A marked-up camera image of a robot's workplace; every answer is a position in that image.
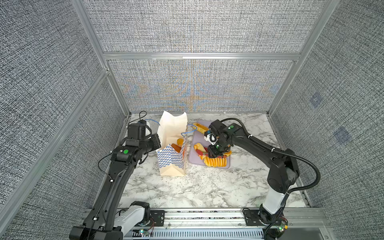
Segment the blue checkered paper bag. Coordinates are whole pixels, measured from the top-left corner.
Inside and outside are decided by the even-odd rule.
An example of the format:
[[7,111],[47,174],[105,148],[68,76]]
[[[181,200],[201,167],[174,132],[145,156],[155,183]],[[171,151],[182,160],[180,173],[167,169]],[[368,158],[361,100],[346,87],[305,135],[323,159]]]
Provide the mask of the blue checkered paper bag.
[[186,112],[173,115],[164,111],[159,119],[150,116],[146,118],[151,126],[157,126],[161,146],[156,150],[159,171],[165,177],[183,177],[187,167],[187,138],[197,130],[189,123]]

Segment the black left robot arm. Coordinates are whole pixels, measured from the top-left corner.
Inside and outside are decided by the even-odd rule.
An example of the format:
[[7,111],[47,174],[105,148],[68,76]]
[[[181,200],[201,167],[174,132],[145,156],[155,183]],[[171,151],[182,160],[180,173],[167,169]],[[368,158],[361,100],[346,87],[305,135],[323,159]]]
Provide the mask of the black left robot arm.
[[110,166],[105,173],[103,187],[96,202],[79,227],[73,227],[71,240],[121,240],[130,231],[127,225],[115,223],[115,217],[124,188],[143,156],[161,147],[158,134],[154,134],[145,120],[128,124],[127,136],[108,155]]

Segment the pale braided pastry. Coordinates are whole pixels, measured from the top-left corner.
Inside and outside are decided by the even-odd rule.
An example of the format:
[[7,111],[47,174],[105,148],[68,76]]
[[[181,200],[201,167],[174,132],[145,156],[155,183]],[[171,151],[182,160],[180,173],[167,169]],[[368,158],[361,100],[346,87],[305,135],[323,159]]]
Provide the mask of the pale braided pastry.
[[201,143],[196,143],[194,145],[194,150],[201,160],[204,160],[209,156],[207,149]]

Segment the sesame sugar bun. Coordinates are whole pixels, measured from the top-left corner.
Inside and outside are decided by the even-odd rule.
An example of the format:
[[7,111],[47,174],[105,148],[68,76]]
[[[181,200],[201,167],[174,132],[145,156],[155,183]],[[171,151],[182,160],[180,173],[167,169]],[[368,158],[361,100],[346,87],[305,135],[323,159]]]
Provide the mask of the sesame sugar bun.
[[184,144],[184,139],[182,139],[182,138],[177,139],[177,145],[178,145],[180,148],[183,146],[183,144]]

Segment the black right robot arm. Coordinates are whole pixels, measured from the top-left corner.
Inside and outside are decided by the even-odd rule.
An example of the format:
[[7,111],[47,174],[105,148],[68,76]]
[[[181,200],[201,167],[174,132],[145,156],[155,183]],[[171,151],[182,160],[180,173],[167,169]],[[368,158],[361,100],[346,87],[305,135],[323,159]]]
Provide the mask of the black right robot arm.
[[267,183],[269,190],[264,202],[259,208],[259,216],[264,225],[276,221],[283,212],[288,191],[299,177],[297,160],[291,155],[293,152],[279,153],[279,148],[252,136],[245,125],[238,119],[238,123],[225,125],[224,122],[215,120],[209,125],[209,130],[204,132],[204,137],[210,142],[208,155],[211,158],[222,157],[232,146],[237,146],[264,163],[269,168]]

